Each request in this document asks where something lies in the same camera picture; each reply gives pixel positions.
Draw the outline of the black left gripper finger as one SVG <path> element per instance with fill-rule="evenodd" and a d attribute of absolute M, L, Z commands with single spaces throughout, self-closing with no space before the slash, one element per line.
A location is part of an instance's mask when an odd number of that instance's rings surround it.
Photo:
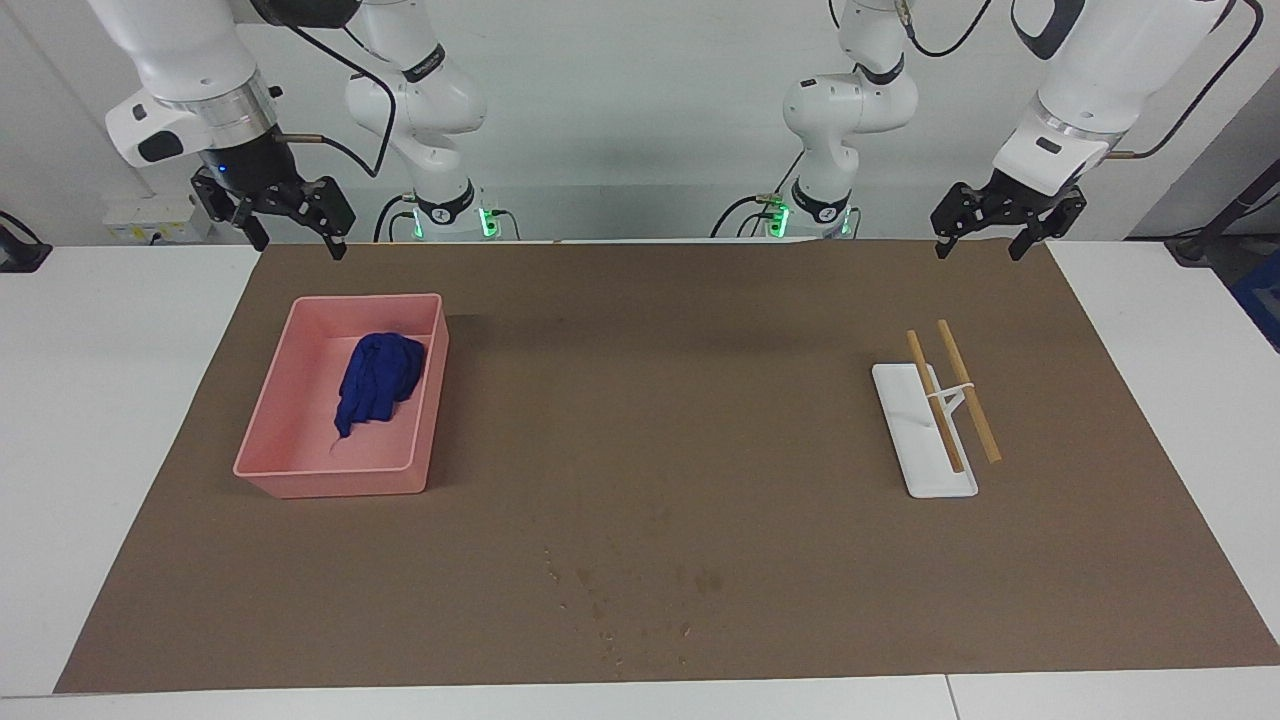
<path fill-rule="evenodd" d="M 945 260 L 960 238 L 982 231 L 986 222 L 986 192 L 966 183 L 954 184 L 929 214 L 936 236 L 934 254 Z"/>
<path fill-rule="evenodd" d="M 1064 237 L 1085 208 L 1087 200 L 1083 192 L 1068 192 L 1043 217 L 1028 217 L 1023 229 L 1009 245 L 1010 259 L 1020 261 L 1034 245 L 1048 238 Z"/>

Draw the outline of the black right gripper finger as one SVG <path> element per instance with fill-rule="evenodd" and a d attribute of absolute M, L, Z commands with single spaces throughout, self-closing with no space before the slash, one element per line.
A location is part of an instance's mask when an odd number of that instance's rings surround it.
<path fill-rule="evenodd" d="M 340 261 L 347 252 L 346 237 L 355 224 L 355 210 L 332 176 L 300 181 L 291 186 L 291 219 L 317 234 L 330 258 Z"/>
<path fill-rule="evenodd" d="M 259 252 L 270 243 L 270 237 L 256 218 L 252 196 L 221 187 L 209 170 L 197 170 L 189 178 L 196 199 L 215 223 L 227 223 L 238 229 Z"/>

